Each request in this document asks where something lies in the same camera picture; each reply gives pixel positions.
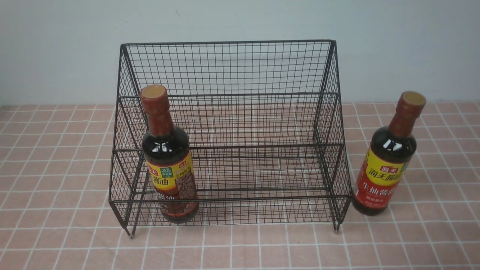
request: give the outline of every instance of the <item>glass bottle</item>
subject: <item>glass bottle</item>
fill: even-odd
[[[142,89],[140,99],[147,115],[149,130],[142,140],[142,151],[158,198],[160,211],[172,223],[191,220],[198,211],[192,155],[185,131],[175,126],[169,112],[165,87],[150,85]]]
[[[420,93],[402,93],[390,124],[373,134],[353,191],[352,204],[360,213],[375,216],[388,207],[417,150],[411,133],[425,103]]]

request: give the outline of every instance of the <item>white grid line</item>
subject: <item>white grid line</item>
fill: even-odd
[[[378,110],[377,110],[377,107],[375,106],[375,104],[373,105],[373,107],[375,108],[375,111],[378,113]],[[380,121],[380,123],[382,122],[382,119],[380,118],[380,116],[378,116],[378,120]],[[410,258],[408,257],[407,248],[405,247],[405,244],[404,244],[404,241],[403,241],[402,233],[400,232],[400,228],[398,227],[398,223],[396,223],[395,215],[393,214],[393,211],[390,211],[390,215],[392,216],[392,220],[395,224],[395,228],[396,228],[396,231],[398,233],[398,237],[400,237],[400,242],[402,243],[403,252],[405,253],[405,257],[407,258],[408,265],[412,265],[411,262],[410,262]]]
[[[15,144],[17,144],[19,140],[20,140],[20,137],[17,138],[17,141],[15,142]],[[25,164],[23,165],[23,167],[22,167],[22,169],[21,169],[21,171],[20,171],[20,174],[15,178],[15,181],[13,181],[13,184],[12,184],[12,186],[10,187],[10,190],[12,190],[13,187],[17,184],[17,181],[18,181],[18,179],[20,178],[20,175],[22,175],[22,172],[24,171],[24,169],[25,169],[25,167],[26,167],[26,164],[27,164],[27,162],[25,162]],[[1,206],[0,206],[0,209],[3,209],[3,207],[4,207],[4,205],[5,205],[5,202],[8,200],[8,197],[9,197],[9,196],[10,196],[10,194],[8,194],[8,195],[5,197],[5,200],[2,202],[2,204],[1,204]],[[28,205],[30,204],[30,202],[31,202],[31,200],[32,200],[32,197],[33,197],[33,194],[30,195],[30,198],[28,199],[27,207],[28,207]],[[19,218],[18,221],[17,221],[17,224],[16,224],[16,226],[15,226],[15,229],[17,229],[17,228],[18,228],[18,225],[20,225],[20,222],[22,221],[22,218],[24,217],[24,214],[25,214],[25,212],[26,212],[26,208],[27,208],[27,207],[25,207],[25,209],[23,210],[22,214],[20,215],[20,218]],[[8,240],[7,244],[5,245],[6,248],[8,248],[8,246],[10,245],[10,242],[12,241],[13,236],[15,235],[15,233],[16,233],[16,230],[15,230],[14,232],[12,232],[12,235],[10,235],[9,240]],[[5,254],[5,252],[3,252],[3,253],[0,255],[0,262],[1,262],[1,260],[3,259],[3,255],[4,255],[4,254]],[[25,262],[25,266],[24,266],[25,268],[26,268],[27,265],[28,265],[28,261],[29,261],[29,259],[27,259],[27,261]]]
[[[357,113],[357,107],[355,105],[353,107],[355,109],[355,112]],[[361,128],[361,122],[360,122],[360,118],[358,118],[358,113],[357,113],[357,119],[359,121],[359,125],[360,125],[360,129],[361,129],[361,133],[363,134],[363,138],[367,139],[367,137],[365,136],[365,133],[363,132],[363,129]],[[372,238],[372,244],[373,244],[373,248],[375,249],[375,255],[377,256],[378,265],[379,265],[380,269],[383,269],[382,262],[380,261],[380,255],[378,254],[377,245],[376,245],[375,239],[373,237],[373,232],[372,232],[372,228],[370,226],[370,221],[369,220],[367,220],[367,226],[368,226],[368,230],[370,232],[370,237]]]
[[[429,128],[427,128],[427,132],[428,132],[428,134],[429,134],[430,137],[431,137],[432,134],[431,134]],[[437,147],[437,149],[439,149],[437,143],[436,143],[435,141],[433,141],[433,143],[435,144],[435,147]],[[446,164],[446,167],[447,167],[449,173],[453,176],[452,172],[450,171],[450,168],[448,168],[448,164],[447,164],[445,158],[443,157],[443,155],[442,155],[441,153],[439,153],[439,154],[440,154],[440,157],[442,158],[443,162]],[[422,167],[424,167],[422,159],[419,159],[419,160],[420,160],[420,163],[422,164]],[[427,173],[426,171],[425,171],[425,173],[426,173],[427,178],[428,178],[428,180],[430,181],[430,183],[431,183],[432,185],[434,185],[434,182],[432,181],[431,177],[428,175],[428,173]],[[452,222],[451,222],[451,220],[450,220],[450,217],[448,216],[448,212],[446,211],[446,209],[445,209],[445,207],[444,207],[444,203],[441,201],[440,196],[438,196],[438,193],[437,193],[437,191],[436,191],[436,189],[435,189],[434,187],[433,187],[433,192],[435,193],[435,196],[437,197],[437,199],[438,199],[439,202],[440,202],[440,206],[442,207],[442,210],[444,211],[444,214],[445,214],[447,220],[449,221],[450,227],[452,228],[452,231],[453,231],[453,233],[455,234],[455,238],[456,238],[458,241],[460,241],[460,238],[458,237],[458,234],[456,233],[455,227],[453,226],[453,224],[452,224]],[[462,251],[463,251],[463,253],[465,254],[465,258],[467,258],[468,263],[471,264],[471,263],[470,263],[470,259],[468,258],[467,253],[466,253],[464,247],[463,247],[462,245],[460,245],[460,247],[462,248]],[[442,266],[441,261],[440,261],[440,257],[437,255],[437,252],[436,252],[433,244],[432,244],[432,249],[433,249],[433,252],[435,253],[435,256],[436,256],[436,258],[437,258],[437,260],[438,260],[438,263],[440,264],[440,266],[441,266],[442,269],[443,269],[443,266]]]
[[[75,155],[78,153],[78,149],[79,149],[79,147],[77,147],[77,149],[75,150],[75,154],[74,154],[73,156],[75,156]],[[67,172],[70,171],[70,169],[72,168],[72,164],[73,164],[73,160],[72,160],[72,161],[70,162],[70,164],[68,165]],[[93,170],[94,166],[95,166],[95,163],[92,165],[92,168],[90,169],[90,173],[92,173],[92,170]],[[67,178],[67,175],[65,175],[65,176],[63,177],[62,182],[61,182],[61,184],[60,184],[60,188],[64,185],[66,178]],[[53,200],[53,203],[54,203],[54,204],[55,204],[55,201],[57,200],[58,194],[59,194],[59,193],[57,193],[57,194],[55,195],[55,199]],[[78,202],[77,202],[76,209],[73,211],[73,216],[72,216],[72,220],[70,220],[69,227],[72,226],[73,220],[75,220],[75,214],[76,214],[76,212],[77,212],[78,207],[80,206],[80,202],[82,201],[83,194],[84,194],[84,191],[82,191],[81,194],[80,194],[80,197],[79,197]],[[66,234],[65,234],[65,238],[63,239],[63,243],[62,243],[61,247],[64,247],[64,246],[65,246],[65,243],[67,242],[67,238],[68,238],[69,232],[70,232],[70,228],[67,229],[67,232],[66,232]],[[60,259],[60,256],[57,257],[57,260],[55,261],[55,266],[54,266],[54,268],[57,267],[57,264],[58,264],[59,259]]]
[[[98,158],[98,155],[100,155],[100,147],[98,148],[98,151],[97,151],[97,154],[96,154],[96,158]],[[95,163],[92,165],[92,168],[90,169],[90,173],[92,173],[94,166],[95,166]],[[90,175],[87,177],[87,181],[85,182],[84,190],[86,189],[86,187],[87,187],[87,185],[88,185],[88,181],[90,181]],[[79,204],[80,204],[80,201],[82,200],[82,196],[83,196],[83,192],[82,192],[81,195],[80,195]],[[105,203],[106,203],[107,200],[108,200],[108,194],[106,194],[105,199],[103,200],[102,206],[105,205]],[[90,239],[89,247],[92,246],[93,241],[94,241],[94,239],[95,239],[96,230],[97,230],[97,228],[98,228],[98,223],[100,222],[100,219],[101,219],[101,217],[102,217],[103,211],[104,211],[103,209],[100,211],[100,215],[98,216],[98,218],[97,218],[97,220],[96,220],[96,226],[95,226],[94,231],[93,231],[92,239]],[[86,265],[86,263],[87,263],[87,258],[88,258],[88,255],[89,255],[89,254],[90,254],[90,249],[88,249],[88,251],[87,251],[87,255],[85,256],[85,261],[84,261],[84,265],[82,266],[82,269],[85,269],[85,265]]]

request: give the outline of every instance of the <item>red bottle cap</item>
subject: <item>red bottle cap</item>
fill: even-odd
[[[398,100],[396,112],[402,117],[418,118],[420,117],[427,99],[420,93],[414,91],[403,92]]]
[[[165,114],[170,108],[167,89],[161,85],[150,85],[143,88],[140,91],[140,100],[145,113],[152,116]]]

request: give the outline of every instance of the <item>wire basket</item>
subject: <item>wire basket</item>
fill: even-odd
[[[141,151],[140,90],[168,89],[190,138],[197,215],[185,225],[329,221],[351,200],[333,40],[142,43],[120,47],[109,204],[128,235],[174,225]]]

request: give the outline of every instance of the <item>metal wire mesh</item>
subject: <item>metal wire mesh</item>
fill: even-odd
[[[343,222],[351,186],[336,43],[124,44],[109,202],[128,234],[164,220],[140,149],[140,89],[168,89],[200,211],[186,225]]]

